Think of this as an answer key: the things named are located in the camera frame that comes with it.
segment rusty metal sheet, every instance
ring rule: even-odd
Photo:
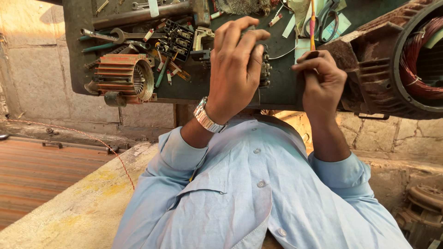
[[[43,147],[42,142],[0,141],[0,230],[116,157],[107,155],[105,147]]]

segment finger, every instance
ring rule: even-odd
[[[313,51],[305,52],[300,58],[297,59],[297,63],[301,63],[306,60],[306,57]],[[333,63],[335,65],[335,60],[332,58],[332,55],[329,53],[328,50],[318,50],[317,51],[319,55],[318,58],[324,58],[325,60],[329,61],[330,63]]]
[[[234,21],[229,21],[223,25],[221,25],[216,31],[214,36],[214,50],[215,52],[218,52],[221,50],[223,46],[223,39],[225,37],[225,32],[228,29],[229,25],[233,23]]]
[[[235,49],[235,54],[251,54],[256,41],[266,40],[270,36],[271,34],[264,29],[250,30],[246,32],[245,35],[240,39],[240,42]]]
[[[252,84],[254,88],[258,87],[260,83],[261,63],[263,57],[263,45],[257,45],[251,53],[251,58],[248,63],[246,81]]]
[[[222,49],[226,49],[227,51],[234,50],[240,39],[241,31],[251,25],[258,25],[258,19],[245,16],[232,22],[226,30]]]
[[[314,58],[292,65],[292,70],[301,71],[305,69],[316,69],[319,74],[334,74],[340,71],[334,64],[324,58]]]
[[[318,74],[315,70],[307,69],[303,71],[304,77],[305,77],[305,92],[306,93],[312,93],[312,92],[319,92],[322,91],[322,87],[320,86]]]

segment man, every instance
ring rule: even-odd
[[[327,51],[292,66],[306,79],[309,157],[300,135],[272,117],[231,120],[222,131],[259,84],[264,48],[254,46],[270,34],[241,38],[257,24],[244,17],[216,30],[207,101],[184,127],[160,136],[113,247],[256,249],[269,231],[286,249],[411,248],[335,123],[346,73]]]

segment hammer head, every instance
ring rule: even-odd
[[[190,2],[192,2],[192,13],[194,14],[195,25],[209,27],[211,25],[211,19],[208,0],[192,0]]]
[[[115,41],[114,43],[115,44],[123,44],[124,40],[125,40],[123,30],[116,27],[111,31],[111,34],[115,34],[115,33],[117,33],[117,35],[118,35],[118,40]]]

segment shirt pocket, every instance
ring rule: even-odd
[[[185,193],[197,190],[211,190],[220,192],[220,194],[228,193],[229,153],[216,155],[207,160],[207,163],[204,163],[194,180],[175,196],[167,211],[174,208]]]

